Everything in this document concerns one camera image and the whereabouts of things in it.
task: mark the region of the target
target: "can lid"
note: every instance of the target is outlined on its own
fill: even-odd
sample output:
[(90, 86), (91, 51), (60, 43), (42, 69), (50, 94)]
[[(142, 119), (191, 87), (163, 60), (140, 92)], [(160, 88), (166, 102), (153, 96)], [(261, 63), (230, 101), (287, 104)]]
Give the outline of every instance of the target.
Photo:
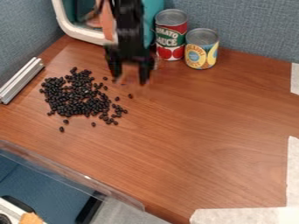
[(186, 35), (187, 44), (194, 44), (197, 46), (208, 46), (215, 44), (218, 41), (219, 36), (217, 32), (206, 28), (191, 30)]
[(156, 15), (157, 25), (181, 25), (187, 22), (187, 15), (181, 10), (169, 9)]

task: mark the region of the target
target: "pile of black beans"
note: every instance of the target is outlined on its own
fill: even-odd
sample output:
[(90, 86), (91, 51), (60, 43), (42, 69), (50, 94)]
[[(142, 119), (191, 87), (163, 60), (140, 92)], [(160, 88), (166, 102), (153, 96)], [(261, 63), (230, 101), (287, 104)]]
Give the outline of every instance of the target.
[[(49, 116), (56, 113), (60, 116), (99, 116), (99, 118), (106, 124), (118, 125), (116, 119), (127, 114), (128, 111), (112, 103), (105, 92), (108, 87), (101, 83), (94, 83), (94, 77), (89, 70), (83, 70), (77, 73), (77, 67), (70, 71), (71, 75), (65, 77), (53, 77), (45, 79), (41, 84), (42, 88), (39, 90), (41, 94), (45, 94), (45, 101), (49, 103), (51, 111), (47, 114)], [(108, 112), (112, 109), (114, 113), (109, 117)]]

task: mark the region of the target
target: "can label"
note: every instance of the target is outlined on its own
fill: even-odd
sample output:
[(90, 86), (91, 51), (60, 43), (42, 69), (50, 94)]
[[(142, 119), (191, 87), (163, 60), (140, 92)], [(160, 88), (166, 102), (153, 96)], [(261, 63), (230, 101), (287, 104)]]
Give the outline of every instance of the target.
[(178, 26), (156, 26), (156, 52), (164, 60), (180, 60), (184, 57), (187, 23)]
[(219, 42), (214, 45), (188, 44), (184, 50), (186, 64), (195, 69), (206, 69), (216, 64)]
[(156, 42), (163, 47), (176, 47), (184, 44), (184, 33), (173, 31), (162, 26), (156, 27)]

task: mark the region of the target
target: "yellow can label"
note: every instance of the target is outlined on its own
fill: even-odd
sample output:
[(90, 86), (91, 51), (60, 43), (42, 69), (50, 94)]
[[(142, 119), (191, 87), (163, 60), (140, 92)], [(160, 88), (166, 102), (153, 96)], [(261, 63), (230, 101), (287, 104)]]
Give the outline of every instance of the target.
[(206, 61), (206, 52), (198, 45), (187, 45), (184, 49), (184, 56), (188, 66), (201, 68)]
[(216, 64), (219, 42), (200, 47), (188, 44), (184, 50), (186, 64), (195, 69), (206, 69)]

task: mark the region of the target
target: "red can label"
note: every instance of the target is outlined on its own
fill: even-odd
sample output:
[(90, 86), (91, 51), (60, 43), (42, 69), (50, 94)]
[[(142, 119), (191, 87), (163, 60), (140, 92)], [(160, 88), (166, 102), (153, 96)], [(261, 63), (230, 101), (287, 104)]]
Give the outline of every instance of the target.
[(156, 52), (164, 60), (180, 60), (184, 57), (184, 36), (187, 23), (178, 26), (156, 26)]

